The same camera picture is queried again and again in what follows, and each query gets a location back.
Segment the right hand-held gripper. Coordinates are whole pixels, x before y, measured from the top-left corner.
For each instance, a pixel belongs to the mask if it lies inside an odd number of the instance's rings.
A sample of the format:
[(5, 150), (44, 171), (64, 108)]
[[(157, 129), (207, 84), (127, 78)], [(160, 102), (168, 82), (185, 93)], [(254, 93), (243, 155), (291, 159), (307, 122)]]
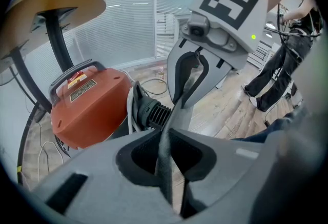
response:
[[(248, 55), (256, 51), (262, 35), (268, 0), (193, 0), (191, 16), (167, 58), (167, 81), (173, 104), (182, 97), (184, 109), (194, 106), (232, 69), (244, 68)], [(203, 71), (183, 94), (192, 69)]]

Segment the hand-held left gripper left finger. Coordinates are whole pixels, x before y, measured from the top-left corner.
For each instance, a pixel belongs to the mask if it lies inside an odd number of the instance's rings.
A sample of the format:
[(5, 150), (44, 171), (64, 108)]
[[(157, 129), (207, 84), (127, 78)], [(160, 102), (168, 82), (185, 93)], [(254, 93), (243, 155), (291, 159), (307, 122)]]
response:
[(154, 174), (159, 139), (148, 130), (81, 151), (38, 184), (34, 202), (61, 223), (180, 222)]

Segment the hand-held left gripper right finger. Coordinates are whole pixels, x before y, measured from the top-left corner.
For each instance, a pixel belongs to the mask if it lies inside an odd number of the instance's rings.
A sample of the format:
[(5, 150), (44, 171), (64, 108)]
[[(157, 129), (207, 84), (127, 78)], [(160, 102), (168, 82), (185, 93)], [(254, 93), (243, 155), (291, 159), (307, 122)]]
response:
[(263, 219), (260, 196), (272, 167), (264, 143), (169, 130), (171, 156), (185, 178), (183, 219)]

